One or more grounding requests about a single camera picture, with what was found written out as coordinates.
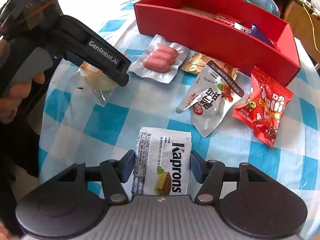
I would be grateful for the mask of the person left hand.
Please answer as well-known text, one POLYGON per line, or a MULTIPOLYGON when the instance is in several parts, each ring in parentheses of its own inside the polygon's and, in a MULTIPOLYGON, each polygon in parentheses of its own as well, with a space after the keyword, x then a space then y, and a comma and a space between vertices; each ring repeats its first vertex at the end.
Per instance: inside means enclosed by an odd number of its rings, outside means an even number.
POLYGON ((17 113, 17 107, 21 104, 31 91, 31 81, 15 83, 9 89, 9 96, 1 98, 1 122, 8 124, 12 122, 17 113))

